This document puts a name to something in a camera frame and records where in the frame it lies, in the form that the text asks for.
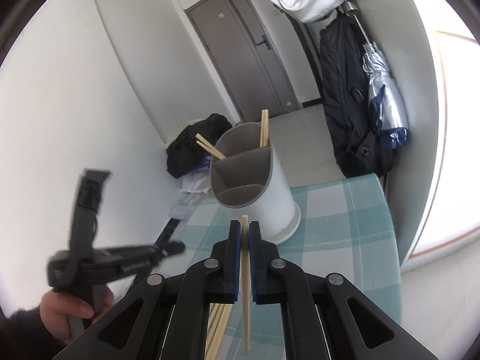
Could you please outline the person's left hand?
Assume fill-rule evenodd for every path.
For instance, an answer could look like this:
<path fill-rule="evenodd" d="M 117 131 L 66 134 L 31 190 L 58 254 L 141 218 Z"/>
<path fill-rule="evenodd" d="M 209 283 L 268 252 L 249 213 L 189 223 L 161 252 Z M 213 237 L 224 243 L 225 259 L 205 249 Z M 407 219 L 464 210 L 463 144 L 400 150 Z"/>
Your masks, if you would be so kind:
<path fill-rule="evenodd" d="M 68 318 L 90 320 L 96 323 L 114 306 L 113 293 L 106 288 L 103 294 L 102 308 L 95 311 L 87 302 L 72 294 L 49 291 L 43 295 L 40 306 L 41 322 L 46 330 L 60 343 L 66 345 L 72 341 Z"/>

